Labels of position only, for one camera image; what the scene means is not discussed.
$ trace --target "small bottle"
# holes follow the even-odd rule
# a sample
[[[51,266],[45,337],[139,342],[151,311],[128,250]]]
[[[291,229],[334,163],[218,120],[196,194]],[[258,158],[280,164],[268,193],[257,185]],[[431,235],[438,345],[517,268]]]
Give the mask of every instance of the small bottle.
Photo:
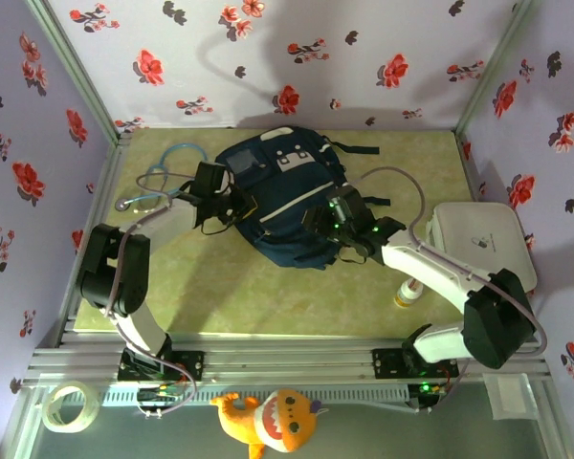
[[[414,303],[423,293],[423,284],[414,277],[407,279],[393,298],[393,302],[401,307],[407,308]]]

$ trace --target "dark blue backpack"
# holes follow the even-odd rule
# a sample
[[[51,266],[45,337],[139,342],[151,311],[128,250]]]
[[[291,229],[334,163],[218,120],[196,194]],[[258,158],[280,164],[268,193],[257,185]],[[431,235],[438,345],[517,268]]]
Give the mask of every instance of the dark blue backpack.
[[[348,153],[379,154],[377,147],[349,147],[310,129],[285,126],[231,146],[216,158],[257,202],[236,228],[280,267],[324,270],[336,261],[340,246],[301,223],[308,208],[326,204],[325,196],[346,182],[332,144]],[[388,205],[388,200],[367,199]]]

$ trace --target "table surface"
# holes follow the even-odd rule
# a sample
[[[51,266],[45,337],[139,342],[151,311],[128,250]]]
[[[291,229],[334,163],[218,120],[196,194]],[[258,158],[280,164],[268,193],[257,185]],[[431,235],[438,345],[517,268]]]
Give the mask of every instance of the table surface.
[[[112,203],[138,196],[134,179],[180,142],[202,146],[211,158],[225,148],[263,132],[252,129],[142,129],[136,131]],[[394,165],[412,174],[427,198],[426,216],[417,233],[424,235],[433,208],[443,202],[471,200],[454,136],[449,131],[321,131],[337,142],[380,146],[381,155],[339,151],[347,178]],[[199,153],[174,151],[166,160],[171,172],[193,174]],[[168,182],[178,186],[178,181]],[[377,216],[408,224],[419,210],[414,186],[402,176],[383,171],[358,185],[363,195],[391,199],[390,208],[374,207]],[[111,206],[107,223],[123,225],[141,216],[132,206],[117,212]],[[220,229],[210,222],[206,232]],[[170,332],[349,336],[404,338],[424,323],[459,319],[458,311],[434,291],[426,290],[414,305],[401,309],[393,297],[407,276],[368,261],[337,261],[325,271],[279,268],[257,252],[236,229],[214,236],[190,231],[151,257],[147,304],[158,323]],[[112,331],[101,314],[82,301],[75,329]]]

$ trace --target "clear tape roll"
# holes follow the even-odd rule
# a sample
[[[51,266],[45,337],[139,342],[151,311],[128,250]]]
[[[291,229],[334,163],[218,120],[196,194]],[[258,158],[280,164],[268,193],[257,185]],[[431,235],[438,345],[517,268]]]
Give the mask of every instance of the clear tape roll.
[[[74,392],[83,394],[83,408],[71,423],[64,423],[59,414],[64,397]],[[52,432],[76,433],[91,425],[98,416],[98,391],[78,381],[65,382],[56,387],[42,406],[42,422]]]

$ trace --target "orange plush toy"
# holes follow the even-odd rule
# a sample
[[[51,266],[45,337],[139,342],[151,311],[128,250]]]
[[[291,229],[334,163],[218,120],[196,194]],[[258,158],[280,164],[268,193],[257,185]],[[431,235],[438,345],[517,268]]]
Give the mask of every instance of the orange plush toy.
[[[219,421],[228,435],[249,445],[249,459],[260,459],[266,446],[292,452],[304,445],[315,432],[317,416],[327,411],[321,402],[311,402],[292,389],[270,394],[263,404],[247,397],[244,409],[233,406],[238,394],[231,393],[210,401],[219,407]]]

